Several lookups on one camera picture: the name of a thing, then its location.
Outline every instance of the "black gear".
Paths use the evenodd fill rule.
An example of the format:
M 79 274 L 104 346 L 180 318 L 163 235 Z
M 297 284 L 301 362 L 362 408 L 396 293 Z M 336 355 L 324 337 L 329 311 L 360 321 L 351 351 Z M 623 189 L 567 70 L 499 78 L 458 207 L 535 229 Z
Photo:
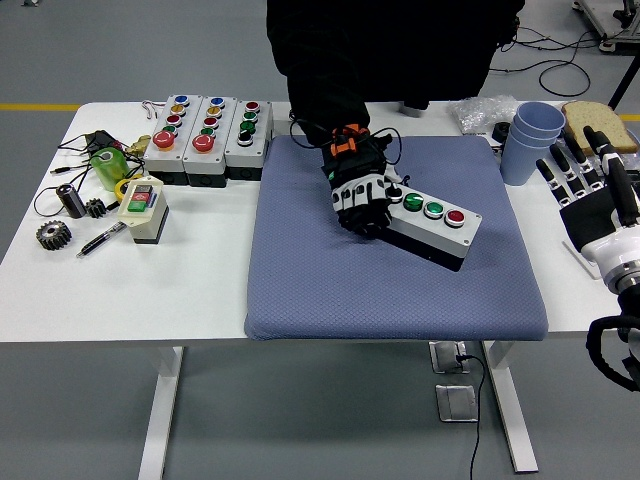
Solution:
M 107 213 L 107 207 L 104 206 L 104 202 L 99 198 L 92 198 L 85 207 L 92 218 L 100 218 Z
M 54 220 L 38 229 L 36 239 L 47 250 L 59 250 L 71 240 L 71 231 L 63 222 Z

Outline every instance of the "red emergency stop button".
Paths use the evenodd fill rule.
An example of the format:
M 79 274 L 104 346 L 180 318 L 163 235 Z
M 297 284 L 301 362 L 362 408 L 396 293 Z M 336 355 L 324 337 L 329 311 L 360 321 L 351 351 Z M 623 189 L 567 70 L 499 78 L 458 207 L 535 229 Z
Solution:
M 213 148 L 214 139 L 211 135 L 197 135 L 191 144 L 200 153 L 207 153 Z
M 173 147 L 176 136 L 168 130 L 160 130 L 153 136 L 153 143 L 160 149 L 169 149 Z

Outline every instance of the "black cylinder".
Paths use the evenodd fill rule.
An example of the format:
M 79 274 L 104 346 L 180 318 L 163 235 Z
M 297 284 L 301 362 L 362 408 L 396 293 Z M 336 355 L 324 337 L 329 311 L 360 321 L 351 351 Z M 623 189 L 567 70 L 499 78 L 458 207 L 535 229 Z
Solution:
M 63 183 L 56 188 L 56 193 L 71 218 L 82 218 L 85 216 L 87 209 L 82 200 L 80 200 L 80 195 L 78 195 L 76 187 L 74 187 L 73 184 Z

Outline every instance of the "red button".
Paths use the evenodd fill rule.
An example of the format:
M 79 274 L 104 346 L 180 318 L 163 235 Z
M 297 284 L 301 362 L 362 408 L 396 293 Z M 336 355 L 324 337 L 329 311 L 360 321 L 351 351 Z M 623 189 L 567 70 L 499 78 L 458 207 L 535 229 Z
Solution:
M 205 118 L 202 123 L 205 127 L 218 128 L 218 119 L 214 117 Z
M 166 121 L 167 125 L 175 125 L 176 127 L 182 125 L 182 119 L 180 118 L 180 115 L 169 115 Z
M 459 228 L 464 225 L 464 213 L 460 210 L 449 210 L 444 221 L 450 227 Z
M 200 153 L 206 153 L 213 148 L 214 140 L 211 135 L 198 135 L 197 137 L 194 137 L 191 143 L 193 144 L 193 148 L 197 151 Z
M 248 102 L 244 107 L 246 112 L 259 112 L 260 104 L 258 102 Z
M 158 148 L 170 148 L 173 146 L 175 140 L 176 136 L 167 130 L 160 130 L 153 136 L 153 143 L 155 143 Z
M 131 201 L 133 201 L 133 202 L 148 202 L 149 201 L 149 194 L 148 193 L 136 193 L 136 192 L 134 192 L 133 195 L 131 195 Z

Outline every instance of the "stacked blue cups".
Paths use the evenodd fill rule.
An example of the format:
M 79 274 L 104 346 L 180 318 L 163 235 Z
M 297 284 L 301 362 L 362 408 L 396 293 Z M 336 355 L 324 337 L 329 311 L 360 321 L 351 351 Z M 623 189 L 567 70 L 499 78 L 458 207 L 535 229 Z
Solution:
M 557 108 L 542 102 L 526 102 L 518 107 L 509 127 L 500 173 L 507 185 L 524 185 L 536 169 L 536 160 L 549 156 L 565 124 Z

